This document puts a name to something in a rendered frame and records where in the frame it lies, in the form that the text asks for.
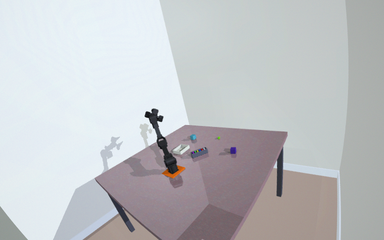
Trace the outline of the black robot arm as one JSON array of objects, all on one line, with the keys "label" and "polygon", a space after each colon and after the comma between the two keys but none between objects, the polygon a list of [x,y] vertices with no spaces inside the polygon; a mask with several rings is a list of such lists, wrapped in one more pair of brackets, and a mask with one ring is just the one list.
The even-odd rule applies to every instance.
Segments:
[{"label": "black robot arm", "polygon": [[[172,153],[169,153],[169,151],[167,149],[167,147],[168,147],[167,140],[165,137],[162,136],[162,134],[160,132],[159,125],[158,125],[158,120],[159,120],[158,119],[158,112],[159,112],[158,109],[152,108],[151,113],[149,113],[149,121],[150,121],[150,124],[152,124],[153,129],[155,129],[155,132],[157,135],[157,140],[156,140],[157,145],[160,149],[163,150],[164,164],[165,164],[166,168],[168,169],[168,172],[171,174],[174,174],[179,170],[178,166],[177,166],[177,159],[175,157],[173,157]],[[163,140],[159,141],[160,139],[163,139]]]}]

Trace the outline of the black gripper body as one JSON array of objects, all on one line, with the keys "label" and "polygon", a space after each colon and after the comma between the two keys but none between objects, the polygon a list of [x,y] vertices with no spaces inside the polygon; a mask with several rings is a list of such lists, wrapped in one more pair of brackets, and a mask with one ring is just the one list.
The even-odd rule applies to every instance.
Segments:
[{"label": "black gripper body", "polygon": [[[149,113],[150,113],[149,111],[146,111],[144,117],[149,118],[150,117]],[[158,120],[159,122],[163,122],[163,116],[162,115],[157,116],[157,117],[159,119]]]}]

